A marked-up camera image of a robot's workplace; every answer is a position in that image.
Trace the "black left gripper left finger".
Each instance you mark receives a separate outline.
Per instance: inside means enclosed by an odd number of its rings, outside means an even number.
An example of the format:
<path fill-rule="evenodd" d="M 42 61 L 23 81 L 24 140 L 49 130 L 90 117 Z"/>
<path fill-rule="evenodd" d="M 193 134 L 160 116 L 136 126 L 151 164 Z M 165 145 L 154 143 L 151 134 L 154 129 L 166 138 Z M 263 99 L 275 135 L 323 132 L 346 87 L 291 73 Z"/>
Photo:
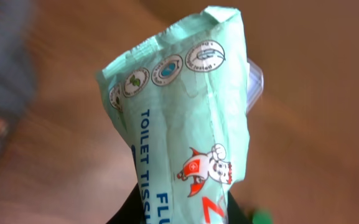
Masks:
<path fill-rule="evenodd" d="M 106 224 L 145 224 L 138 184 L 135 185 L 121 208 Z"/>

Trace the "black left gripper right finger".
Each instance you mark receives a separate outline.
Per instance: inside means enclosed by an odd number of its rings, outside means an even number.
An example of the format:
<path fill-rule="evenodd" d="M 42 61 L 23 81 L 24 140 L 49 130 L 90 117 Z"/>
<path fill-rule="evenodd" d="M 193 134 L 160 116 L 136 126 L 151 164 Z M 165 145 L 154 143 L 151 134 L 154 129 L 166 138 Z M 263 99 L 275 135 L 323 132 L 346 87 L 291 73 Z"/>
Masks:
<path fill-rule="evenodd" d="M 228 224 L 252 224 L 251 220 L 244 214 L 230 192 L 228 192 L 227 211 Z"/>

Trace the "green lid jar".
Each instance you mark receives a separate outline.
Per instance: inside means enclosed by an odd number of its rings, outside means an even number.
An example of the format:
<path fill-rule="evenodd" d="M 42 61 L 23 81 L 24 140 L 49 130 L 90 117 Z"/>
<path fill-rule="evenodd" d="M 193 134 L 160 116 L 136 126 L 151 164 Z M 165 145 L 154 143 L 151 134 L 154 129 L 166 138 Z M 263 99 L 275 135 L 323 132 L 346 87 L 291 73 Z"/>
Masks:
<path fill-rule="evenodd" d="M 253 224 L 273 224 L 272 215 L 265 210 L 254 210 L 252 213 Z"/>

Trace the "green toilet tissue pack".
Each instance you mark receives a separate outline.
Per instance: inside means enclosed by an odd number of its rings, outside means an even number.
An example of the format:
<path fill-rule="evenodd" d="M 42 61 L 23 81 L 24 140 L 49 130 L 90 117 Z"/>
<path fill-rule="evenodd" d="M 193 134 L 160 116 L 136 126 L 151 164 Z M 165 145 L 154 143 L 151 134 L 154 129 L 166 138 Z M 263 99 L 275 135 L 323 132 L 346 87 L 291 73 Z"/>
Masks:
<path fill-rule="evenodd" d="M 244 179 L 249 64 L 241 12 L 209 6 L 98 72 L 103 106 L 130 147 L 145 223 L 228 223 Z"/>

